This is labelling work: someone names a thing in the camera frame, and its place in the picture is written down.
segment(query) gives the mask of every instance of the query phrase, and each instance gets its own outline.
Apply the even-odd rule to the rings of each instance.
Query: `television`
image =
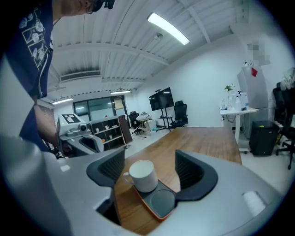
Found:
[[[149,97],[152,111],[174,106],[170,88],[166,88]]]

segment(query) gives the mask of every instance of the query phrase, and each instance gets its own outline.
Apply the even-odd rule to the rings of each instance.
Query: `floor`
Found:
[[[149,134],[146,136],[132,135],[133,141],[125,151],[125,158],[141,151],[168,133],[169,130],[160,130],[158,132],[152,131],[151,136]],[[248,140],[243,135],[240,135],[239,147],[248,148]],[[276,156],[275,150],[277,148],[281,147],[275,147],[272,156],[254,157],[251,153],[241,153],[241,159],[243,166],[252,170],[282,195],[285,195],[295,178],[295,158],[291,170],[288,170],[289,153],[284,152]]]

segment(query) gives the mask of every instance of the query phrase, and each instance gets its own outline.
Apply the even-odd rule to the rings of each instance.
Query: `black bin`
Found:
[[[249,141],[254,156],[270,156],[276,145],[279,127],[270,121],[253,121]]]

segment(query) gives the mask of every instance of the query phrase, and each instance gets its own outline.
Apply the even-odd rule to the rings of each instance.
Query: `mug handle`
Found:
[[[126,173],[123,174],[123,178],[124,178],[125,182],[128,183],[128,184],[130,184],[130,185],[134,185],[133,182],[129,182],[129,181],[126,179],[126,176],[130,176],[130,174],[129,174],[128,172],[126,172]]]

